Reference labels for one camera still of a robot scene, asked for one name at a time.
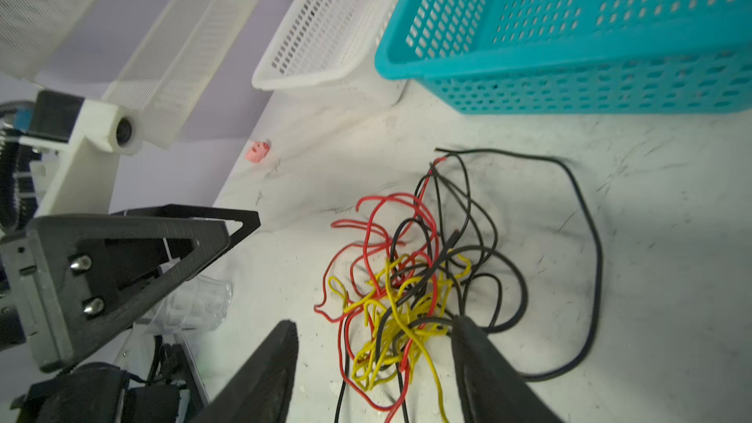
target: white marble table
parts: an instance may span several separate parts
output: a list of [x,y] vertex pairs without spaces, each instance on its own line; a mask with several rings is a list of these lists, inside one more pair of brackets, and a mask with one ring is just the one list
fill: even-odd
[[[593,352],[534,391],[564,421],[748,421],[750,133],[752,112],[465,117],[414,83],[395,107],[376,112],[275,95],[252,137],[270,139],[272,152],[259,165],[241,155],[216,203],[257,210],[262,226],[208,270],[235,288],[226,322],[190,340],[208,393],[216,395],[274,325],[291,318],[300,355],[288,421],[332,421],[342,382],[337,329],[311,308],[329,260],[357,235],[329,224],[362,216],[353,206],[366,194],[411,192],[435,146],[495,146],[569,158],[606,248]],[[518,370],[555,367],[584,339],[593,286],[593,247],[571,188],[549,164],[483,156],[469,166],[474,194],[501,224],[503,252],[530,287],[522,322],[493,342]],[[485,321],[493,286],[478,287],[470,313]],[[502,318],[516,305],[514,282],[505,287]],[[447,414],[460,422],[449,340],[430,349]],[[388,403],[382,393],[374,398]],[[439,421],[425,362],[408,405],[412,422]],[[341,421],[384,417],[348,391]]]

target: teal plastic basket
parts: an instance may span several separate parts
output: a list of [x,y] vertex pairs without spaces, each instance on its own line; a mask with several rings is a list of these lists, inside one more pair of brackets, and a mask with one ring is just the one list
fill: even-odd
[[752,0],[399,0],[376,53],[461,112],[752,107]]

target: white wall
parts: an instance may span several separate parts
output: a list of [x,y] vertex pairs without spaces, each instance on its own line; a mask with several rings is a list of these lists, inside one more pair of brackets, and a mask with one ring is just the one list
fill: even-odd
[[[99,98],[167,1],[98,0],[38,81]],[[270,97],[253,89],[250,80],[291,2],[259,1],[178,142],[166,151],[145,145],[139,154],[123,157],[111,210],[167,202],[212,204]],[[0,73],[0,101],[33,98],[36,91],[32,84]],[[0,353],[0,370],[5,382],[0,385],[0,421],[13,421],[7,404],[48,376],[37,370],[28,346]]]

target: clear plastic cup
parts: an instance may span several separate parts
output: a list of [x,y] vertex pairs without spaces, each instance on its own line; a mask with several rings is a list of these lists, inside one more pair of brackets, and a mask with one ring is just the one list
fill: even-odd
[[212,331],[227,316],[232,283],[198,275],[184,282],[138,321],[148,324],[147,334]]

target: tangled wire pile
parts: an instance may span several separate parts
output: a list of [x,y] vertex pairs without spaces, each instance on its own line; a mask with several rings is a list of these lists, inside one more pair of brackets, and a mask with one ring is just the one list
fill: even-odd
[[[445,156],[431,163],[428,173],[420,179],[414,193],[363,197],[356,204],[356,210],[359,210],[364,202],[377,203],[368,221],[343,219],[332,223],[333,228],[356,229],[365,233],[362,241],[346,245],[329,262],[322,280],[324,299],[321,304],[314,306],[316,313],[323,315],[329,322],[338,324],[339,329],[339,367],[343,382],[334,417],[335,423],[339,420],[344,391],[348,386],[360,394],[371,407],[385,412],[387,423],[392,420],[400,407],[403,418],[406,422],[409,421],[405,397],[410,387],[413,371],[421,356],[426,359],[433,374],[438,393],[439,412],[442,420],[447,422],[441,381],[426,348],[426,342],[434,336],[450,333],[450,319],[455,315],[465,315],[468,296],[472,293],[471,284],[481,278],[493,280],[497,290],[490,324],[487,327],[481,327],[482,330],[487,334],[501,333],[512,328],[525,314],[528,304],[525,279],[514,262],[496,249],[499,244],[499,231],[488,212],[472,198],[470,179],[462,155],[496,154],[558,165],[569,176],[575,196],[593,236],[596,250],[595,288],[593,311],[585,342],[580,352],[567,364],[538,374],[521,373],[522,378],[527,381],[544,381],[561,376],[577,367],[587,357],[593,346],[600,312],[603,251],[596,225],[580,186],[566,163],[558,157],[525,155],[495,148],[467,151],[441,148],[436,150],[443,152]],[[464,190],[443,176],[437,169],[437,166],[449,159],[454,159],[459,163],[464,175]],[[436,217],[423,202],[431,180],[436,190]],[[462,227],[452,232],[449,237],[445,231],[444,212],[441,208],[442,191],[448,193],[465,213]],[[387,204],[402,206],[412,212],[410,217],[399,224],[392,236],[384,227],[374,222],[376,214]],[[490,242],[481,232],[474,217],[476,212],[480,212],[491,227]],[[425,243],[412,252],[401,251],[406,249],[405,238],[413,228],[422,232]],[[465,245],[457,246],[470,230],[475,234],[473,238],[476,240],[469,244],[463,242]],[[359,255],[349,268],[349,283],[357,297],[351,297],[342,280],[332,274],[332,268],[337,259],[351,250],[357,250]],[[480,252],[479,259],[475,263],[463,256],[474,251]],[[379,267],[373,263],[375,257],[384,255],[386,259],[383,266]],[[512,271],[521,290],[517,311],[503,323],[497,323],[503,303],[502,280],[492,273],[480,271],[491,259],[501,260]],[[368,273],[368,278],[360,282],[360,285],[356,280],[356,268],[365,268]],[[327,286],[333,295],[342,300],[342,314],[336,318],[331,317],[322,309],[328,298]],[[449,302],[454,302],[450,298],[452,292],[456,296],[454,311],[448,308]],[[351,345],[351,325],[358,317],[361,317],[362,323],[367,327],[370,340],[356,352]],[[393,405],[381,406],[368,396],[367,392],[376,386],[394,379],[397,379],[399,383],[400,395]]]

